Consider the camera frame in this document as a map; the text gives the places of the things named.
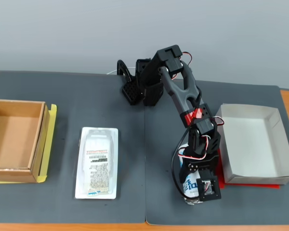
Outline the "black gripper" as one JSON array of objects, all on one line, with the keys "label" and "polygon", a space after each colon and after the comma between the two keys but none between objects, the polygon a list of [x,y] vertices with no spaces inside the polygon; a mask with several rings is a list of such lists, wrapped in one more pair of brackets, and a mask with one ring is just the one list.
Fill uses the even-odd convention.
[{"label": "black gripper", "polygon": [[184,190],[195,188],[195,172],[198,170],[201,179],[216,177],[216,168],[219,161],[218,151],[207,154],[203,160],[185,159],[185,169],[180,170],[180,183]]}]

